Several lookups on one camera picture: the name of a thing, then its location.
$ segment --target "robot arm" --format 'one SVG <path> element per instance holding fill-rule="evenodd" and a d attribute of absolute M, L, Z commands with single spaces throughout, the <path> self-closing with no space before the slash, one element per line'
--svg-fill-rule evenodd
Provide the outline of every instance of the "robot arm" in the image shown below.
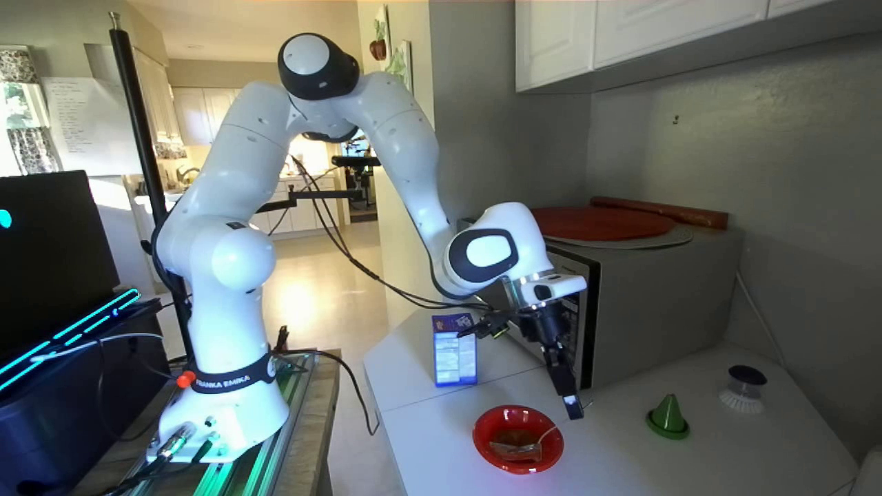
<path fill-rule="evenodd" d="M 568 413 L 581 417 L 568 349 L 552 304 L 581 293 L 581 275 L 554 272 L 523 205 L 495 205 L 455 231 L 439 199 L 439 143 L 423 114 L 392 75 L 357 64 L 321 37 L 293 37 L 277 50 L 283 89 L 244 86 L 226 114 L 206 165 L 157 231 L 162 271 L 184 279 L 196 385 L 160 420 L 155 454 L 184 432 L 189 460 L 235 460 L 286 422 L 272 382 L 259 289 L 272 272 L 272 242 L 248 225 L 272 196 L 294 136 L 348 139 L 363 130 L 430 254 L 447 298 L 505 282 L 517 311 L 535 315 L 546 363 Z"/>

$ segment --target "red bowl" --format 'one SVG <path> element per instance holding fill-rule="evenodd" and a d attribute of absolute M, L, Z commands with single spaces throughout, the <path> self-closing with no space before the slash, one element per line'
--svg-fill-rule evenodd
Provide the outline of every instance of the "red bowl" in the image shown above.
<path fill-rule="evenodd" d="M 485 411 L 472 431 L 477 451 L 510 473 L 536 473 L 552 469 L 563 454 L 557 424 L 525 406 L 498 406 Z"/>

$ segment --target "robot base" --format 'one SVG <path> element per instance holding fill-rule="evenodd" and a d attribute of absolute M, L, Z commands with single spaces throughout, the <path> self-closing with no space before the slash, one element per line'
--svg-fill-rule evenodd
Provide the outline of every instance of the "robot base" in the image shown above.
<path fill-rule="evenodd" d="M 266 442 L 288 417 L 276 382 L 251 382 L 229 395 L 186 388 L 160 420 L 149 460 L 168 464 L 232 464 Z"/>

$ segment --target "black microwave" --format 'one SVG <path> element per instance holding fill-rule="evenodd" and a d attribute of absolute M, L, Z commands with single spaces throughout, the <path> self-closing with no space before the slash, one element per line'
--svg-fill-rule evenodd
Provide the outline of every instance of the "black microwave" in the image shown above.
<path fill-rule="evenodd" d="M 546 240 L 557 271 L 587 293 L 560 300 L 578 388 L 597 388 L 720 344 L 736 293 L 740 238 L 678 225 L 627 242 Z M 543 362 L 536 342 L 513 336 Z"/>

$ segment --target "computer monitor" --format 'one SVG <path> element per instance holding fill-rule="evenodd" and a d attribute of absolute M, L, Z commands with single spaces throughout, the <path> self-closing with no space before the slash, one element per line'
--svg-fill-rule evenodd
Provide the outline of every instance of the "computer monitor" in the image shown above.
<path fill-rule="evenodd" d="M 115 283 L 82 172 L 0 180 L 0 363 L 113 298 Z"/>

